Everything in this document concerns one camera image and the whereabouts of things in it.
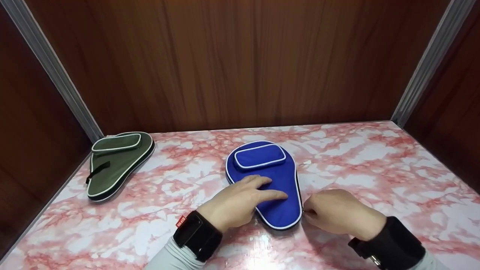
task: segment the red label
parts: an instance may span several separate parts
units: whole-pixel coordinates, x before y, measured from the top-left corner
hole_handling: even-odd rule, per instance
[[[175,224],[175,226],[177,226],[177,228],[179,228],[179,227],[183,224],[183,222],[185,221],[185,219],[186,219],[186,218],[182,215],[182,216],[180,217],[179,221],[177,221],[177,224]]]

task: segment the metal frame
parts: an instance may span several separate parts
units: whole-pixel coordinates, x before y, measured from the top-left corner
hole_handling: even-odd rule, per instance
[[[92,142],[104,135],[24,0],[0,0]]]
[[[399,127],[403,128],[407,123],[474,3],[475,0],[451,0],[448,4],[392,115],[391,120]]]

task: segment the hand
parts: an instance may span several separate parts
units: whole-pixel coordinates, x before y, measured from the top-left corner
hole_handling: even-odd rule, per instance
[[[369,241],[380,233],[386,216],[357,200],[343,189],[322,190],[305,201],[308,223],[336,234],[350,234]]]
[[[272,179],[259,175],[250,175],[231,184],[198,209],[219,231],[240,227],[252,220],[255,207],[264,201],[286,199],[285,192],[278,190],[258,190]]]

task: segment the green fabric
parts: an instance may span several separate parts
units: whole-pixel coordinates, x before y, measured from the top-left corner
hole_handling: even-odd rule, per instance
[[[126,148],[138,148],[140,145],[138,144],[139,139],[141,139],[141,135],[138,133],[103,138],[93,145],[92,150],[94,152],[101,150],[106,152],[107,149],[111,149],[112,151],[122,151],[126,150]]]
[[[99,193],[104,192],[105,190],[112,188],[112,186],[117,181],[124,181],[125,178],[128,177],[125,172],[129,168],[131,168],[132,166],[138,166],[139,163],[142,163],[146,158],[148,158],[147,152],[153,143],[151,136],[143,132],[132,132],[127,134],[141,135],[141,140],[137,147],[123,151],[115,151],[113,153],[92,153],[90,159],[90,171],[93,171],[96,167],[107,161],[110,161],[110,167],[103,169],[98,174],[92,177],[87,189],[88,196],[95,196]],[[113,138],[115,137],[112,137],[112,139],[109,140],[105,140],[105,143],[102,143],[102,147],[109,148],[112,146],[125,146],[129,143],[131,145],[132,141],[138,141],[137,136],[118,138],[118,141],[115,141]]]

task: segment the table tennis paddle case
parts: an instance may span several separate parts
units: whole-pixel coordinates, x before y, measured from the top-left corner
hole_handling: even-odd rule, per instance
[[[272,182],[260,190],[275,189],[288,195],[286,200],[260,203],[256,207],[261,220],[274,230],[295,226],[302,215],[302,202],[293,157],[281,146],[269,141],[255,141],[233,150],[227,157],[227,180],[230,184],[252,174],[266,176]]]
[[[145,132],[127,132],[96,141],[90,156],[87,196],[100,202],[116,194],[131,173],[153,153],[155,143]]]

